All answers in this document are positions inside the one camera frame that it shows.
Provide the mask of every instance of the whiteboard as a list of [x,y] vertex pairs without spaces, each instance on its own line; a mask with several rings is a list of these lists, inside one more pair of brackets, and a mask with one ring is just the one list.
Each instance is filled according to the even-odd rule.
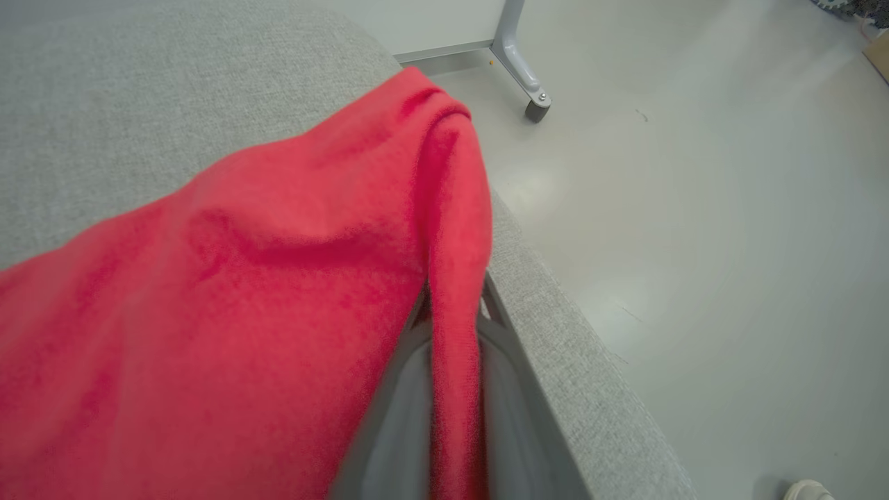
[[342,12],[389,53],[443,55],[488,46],[505,0],[316,0]]

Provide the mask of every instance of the red towel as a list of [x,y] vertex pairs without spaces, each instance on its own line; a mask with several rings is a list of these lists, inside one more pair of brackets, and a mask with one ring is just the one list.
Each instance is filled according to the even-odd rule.
[[427,278],[434,493],[483,495],[490,251],[469,112],[416,69],[223,158],[0,274],[0,497],[324,497]]

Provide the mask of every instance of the glossy floor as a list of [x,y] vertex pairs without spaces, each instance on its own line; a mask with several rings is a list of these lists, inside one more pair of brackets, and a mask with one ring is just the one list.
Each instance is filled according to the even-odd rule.
[[531,0],[538,125],[487,51],[419,66],[701,498],[889,486],[889,85],[807,0]]

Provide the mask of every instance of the black caster wheel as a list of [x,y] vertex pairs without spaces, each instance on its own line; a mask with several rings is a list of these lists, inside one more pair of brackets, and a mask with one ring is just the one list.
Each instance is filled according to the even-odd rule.
[[549,106],[543,108],[542,106],[538,106],[534,101],[528,101],[528,107],[525,108],[525,116],[536,124],[547,115],[547,111],[549,111]]

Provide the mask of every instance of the brown box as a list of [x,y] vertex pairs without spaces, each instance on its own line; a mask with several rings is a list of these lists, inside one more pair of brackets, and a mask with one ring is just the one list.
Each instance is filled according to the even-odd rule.
[[883,75],[883,79],[889,82],[889,34],[883,34],[868,45],[868,48],[864,49],[864,55],[880,75]]

